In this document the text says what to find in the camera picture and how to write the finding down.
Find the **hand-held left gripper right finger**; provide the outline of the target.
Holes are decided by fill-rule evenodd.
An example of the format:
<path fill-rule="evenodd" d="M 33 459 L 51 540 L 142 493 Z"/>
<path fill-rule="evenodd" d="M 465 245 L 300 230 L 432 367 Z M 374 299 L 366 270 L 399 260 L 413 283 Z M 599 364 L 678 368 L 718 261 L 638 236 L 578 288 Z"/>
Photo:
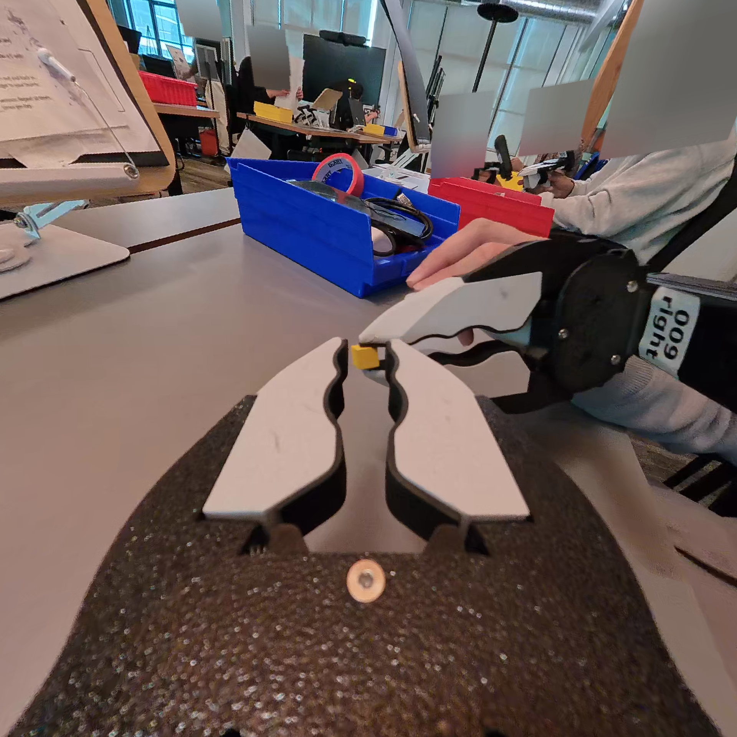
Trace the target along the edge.
<path fill-rule="evenodd" d="M 473 391 L 399 339 L 386 346 L 399 392 L 392 470 L 460 526 L 524 521 L 530 510 Z"/>

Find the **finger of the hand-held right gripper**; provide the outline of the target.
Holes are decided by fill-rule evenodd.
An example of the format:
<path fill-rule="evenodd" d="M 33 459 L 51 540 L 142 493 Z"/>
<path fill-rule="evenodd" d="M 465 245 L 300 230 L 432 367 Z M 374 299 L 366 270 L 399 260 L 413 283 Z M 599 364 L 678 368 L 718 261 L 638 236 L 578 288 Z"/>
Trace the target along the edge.
<path fill-rule="evenodd" d="M 392 339 L 415 344 L 427 337 L 454 337 L 466 329 L 516 332 L 542 295 L 542 273 L 464 281 L 453 277 L 408 294 L 382 312 L 358 337 L 360 345 Z"/>
<path fill-rule="evenodd" d="M 526 349 L 530 341 L 530 326 L 494 331 L 488 326 L 472 325 L 451 332 L 431 329 L 426 335 L 410 342 L 410 347 L 424 355 L 445 355 L 451 359 L 481 359 L 494 353 Z"/>

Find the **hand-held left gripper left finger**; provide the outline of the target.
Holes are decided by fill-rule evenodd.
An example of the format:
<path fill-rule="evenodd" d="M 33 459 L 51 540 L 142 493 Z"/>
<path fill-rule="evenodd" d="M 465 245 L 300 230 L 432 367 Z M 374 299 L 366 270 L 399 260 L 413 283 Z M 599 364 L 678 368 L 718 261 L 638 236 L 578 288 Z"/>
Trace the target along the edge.
<path fill-rule="evenodd" d="M 333 337 L 258 391 L 203 505 L 209 520 L 282 522 L 344 465 L 348 343 Z"/>

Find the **blue plastic bin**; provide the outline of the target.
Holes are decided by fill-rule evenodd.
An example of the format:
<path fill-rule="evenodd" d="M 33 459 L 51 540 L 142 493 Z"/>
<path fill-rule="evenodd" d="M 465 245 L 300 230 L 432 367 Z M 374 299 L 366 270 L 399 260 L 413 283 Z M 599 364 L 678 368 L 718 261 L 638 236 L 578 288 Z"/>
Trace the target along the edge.
<path fill-rule="evenodd" d="M 364 195 L 392 198 L 398 190 L 428 216 L 433 233 L 422 249 L 376 257 L 369 216 L 297 187 L 316 162 L 228 160 L 244 233 L 358 298 L 398 286 L 459 227 L 456 203 L 364 176 Z"/>

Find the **person's right forearm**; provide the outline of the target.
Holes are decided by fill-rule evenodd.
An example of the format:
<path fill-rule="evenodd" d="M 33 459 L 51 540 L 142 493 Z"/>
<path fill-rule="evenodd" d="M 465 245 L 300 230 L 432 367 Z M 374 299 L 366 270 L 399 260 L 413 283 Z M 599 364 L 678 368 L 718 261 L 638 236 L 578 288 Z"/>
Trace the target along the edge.
<path fill-rule="evenodd" d="M 673 453 L 717 456 L 736 465 L 735 413 L 638 357 L 571 403 Z"/>

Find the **grey desk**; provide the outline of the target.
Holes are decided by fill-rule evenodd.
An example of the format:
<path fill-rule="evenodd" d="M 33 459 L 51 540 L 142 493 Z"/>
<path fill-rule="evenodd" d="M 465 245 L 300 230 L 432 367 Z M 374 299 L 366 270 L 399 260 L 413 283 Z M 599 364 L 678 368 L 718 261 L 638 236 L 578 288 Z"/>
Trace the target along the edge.
<path fill-rule="evenodd" d="M 488 556 L 392 517 L 353 370 L 334 518 L 200 516 L 248 396 L 382 307 L 240 226 L 2 302 L 2 735 L 735 735 L 734 567 L 575 409 L 481 402 L 533 515 Z"/>

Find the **person's right hand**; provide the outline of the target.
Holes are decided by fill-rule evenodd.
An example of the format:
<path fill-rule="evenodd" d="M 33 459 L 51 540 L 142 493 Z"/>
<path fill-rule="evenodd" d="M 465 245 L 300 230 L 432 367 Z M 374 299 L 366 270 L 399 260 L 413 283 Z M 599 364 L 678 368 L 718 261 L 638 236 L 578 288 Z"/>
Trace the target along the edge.
<path fill-rule="evenodd" d="M 422 290 L 443 279 L 464 276 L 488 264 L 507 249 L 540 240 L 512 226 L 479 218 L 435 248 L 406 280 L 411 290 Z"/>

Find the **red plastic bin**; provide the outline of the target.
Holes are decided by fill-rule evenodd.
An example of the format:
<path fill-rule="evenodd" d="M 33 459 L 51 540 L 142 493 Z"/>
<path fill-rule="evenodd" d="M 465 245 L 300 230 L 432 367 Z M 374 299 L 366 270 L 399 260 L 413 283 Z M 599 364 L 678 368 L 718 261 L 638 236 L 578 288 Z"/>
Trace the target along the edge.
<path fill-rule="evenodd" d="M 428 194 L 459 206 L 458 229 L 482 218 L 548 238 L 554 225 L 554 210 L 541 196 L 496 184 L 468 178 L 431 179 Z"/>

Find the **red tape roll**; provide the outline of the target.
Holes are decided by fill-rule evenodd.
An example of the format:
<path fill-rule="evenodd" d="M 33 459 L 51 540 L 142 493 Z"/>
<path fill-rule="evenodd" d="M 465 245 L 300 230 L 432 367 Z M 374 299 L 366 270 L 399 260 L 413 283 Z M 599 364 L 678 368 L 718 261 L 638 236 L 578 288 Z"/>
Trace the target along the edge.
<path fill-rule="evenodd" d="M 312 174 L 311 182 L 335 187 L 347 195 L 362 198 L 365 187 L 364 171 L 353 156 L 338 152 L 321 161 Z"/>

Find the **dark computer monitor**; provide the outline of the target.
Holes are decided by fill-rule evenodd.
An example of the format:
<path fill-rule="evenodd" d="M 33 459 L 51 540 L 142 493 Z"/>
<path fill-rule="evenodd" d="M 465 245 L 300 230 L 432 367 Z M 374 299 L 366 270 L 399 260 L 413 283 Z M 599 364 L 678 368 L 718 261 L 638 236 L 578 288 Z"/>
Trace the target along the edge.
<path fill-rule="evenodd" d="M 304 99 L 313 102 L 332 82 L 354 79 L 364 88 L 365 105 L 380 102 L 386 50 L 374 46 L 344 46 L 317 35 L 302 38 Z"/>

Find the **wooden document stand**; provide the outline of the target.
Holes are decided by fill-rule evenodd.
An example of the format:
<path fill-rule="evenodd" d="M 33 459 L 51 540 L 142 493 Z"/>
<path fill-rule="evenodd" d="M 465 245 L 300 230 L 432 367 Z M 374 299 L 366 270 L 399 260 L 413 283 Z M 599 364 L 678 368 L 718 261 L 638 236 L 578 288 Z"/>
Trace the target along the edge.
<path fill-rule="evenodd" d="M 172 146 L 105 2 L 1 2 L 1 299 L 123 263 L 54 225 L 99 197 L 163 189 Z"/>

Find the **red storage bin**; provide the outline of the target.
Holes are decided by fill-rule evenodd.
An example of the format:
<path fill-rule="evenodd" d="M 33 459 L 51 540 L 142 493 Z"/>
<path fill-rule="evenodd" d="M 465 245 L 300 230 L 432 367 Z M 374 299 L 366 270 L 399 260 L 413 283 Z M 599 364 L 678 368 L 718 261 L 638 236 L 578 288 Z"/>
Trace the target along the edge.
<path fill-rule="evenodd" d="M 139 77 L 153 103 L 181 107 L 198 106 L 198 86 L 185 80 L 139 71 Z"/>

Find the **printed instruction sheet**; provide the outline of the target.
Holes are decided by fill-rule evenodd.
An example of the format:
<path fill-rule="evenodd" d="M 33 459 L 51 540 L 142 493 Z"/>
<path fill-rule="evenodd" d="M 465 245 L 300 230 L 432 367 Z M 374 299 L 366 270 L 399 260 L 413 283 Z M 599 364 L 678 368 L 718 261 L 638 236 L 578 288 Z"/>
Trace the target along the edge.
<path fill-rule="evenodd" d="M 88 2 L 1 2 L 2 168 L 163 167 Z"/>

